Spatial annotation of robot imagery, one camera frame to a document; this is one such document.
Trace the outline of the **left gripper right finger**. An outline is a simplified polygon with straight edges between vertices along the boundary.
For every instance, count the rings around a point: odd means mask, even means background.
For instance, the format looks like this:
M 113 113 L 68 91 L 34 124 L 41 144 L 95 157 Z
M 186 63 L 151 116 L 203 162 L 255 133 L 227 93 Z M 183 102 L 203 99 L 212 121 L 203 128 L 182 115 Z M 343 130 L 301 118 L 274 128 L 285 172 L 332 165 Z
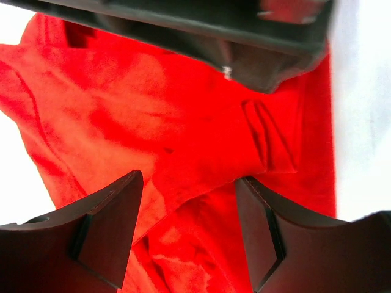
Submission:
M 235 182 L 253 292 L 389 292 L 390 212 L 345 222 Z

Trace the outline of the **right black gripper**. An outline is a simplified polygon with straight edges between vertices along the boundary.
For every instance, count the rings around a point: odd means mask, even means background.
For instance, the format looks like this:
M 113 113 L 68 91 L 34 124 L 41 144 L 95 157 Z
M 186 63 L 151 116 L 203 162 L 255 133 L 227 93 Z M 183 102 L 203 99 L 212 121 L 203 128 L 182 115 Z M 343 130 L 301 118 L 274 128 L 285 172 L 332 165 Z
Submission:
M 333 1 L 11 1 L 199 60 L 272 93 L 314 69 L 327 51 Z

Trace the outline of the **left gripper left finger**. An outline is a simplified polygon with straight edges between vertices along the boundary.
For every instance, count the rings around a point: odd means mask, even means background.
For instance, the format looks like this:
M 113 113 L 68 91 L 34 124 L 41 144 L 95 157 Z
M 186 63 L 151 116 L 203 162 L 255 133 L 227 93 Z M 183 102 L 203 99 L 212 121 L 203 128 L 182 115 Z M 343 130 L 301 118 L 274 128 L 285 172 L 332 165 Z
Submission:
M 3 225 L 1 291 L 120 290 L 142 188 L 142 173 L 132 171 L 63 208 Z

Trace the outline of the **red t shirt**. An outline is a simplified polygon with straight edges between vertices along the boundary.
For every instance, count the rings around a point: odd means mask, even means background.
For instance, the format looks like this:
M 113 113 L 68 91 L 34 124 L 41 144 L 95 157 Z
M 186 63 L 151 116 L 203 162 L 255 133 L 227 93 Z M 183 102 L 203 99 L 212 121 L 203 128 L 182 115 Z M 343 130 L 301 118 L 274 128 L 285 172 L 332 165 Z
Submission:
M 144 177 L 124 292 L 250 292 L 234 181 L 335 215 L 330 65 L 271 95 L 187 57 L 37 14 L 1 46 L 1 110 L 61 208 Z

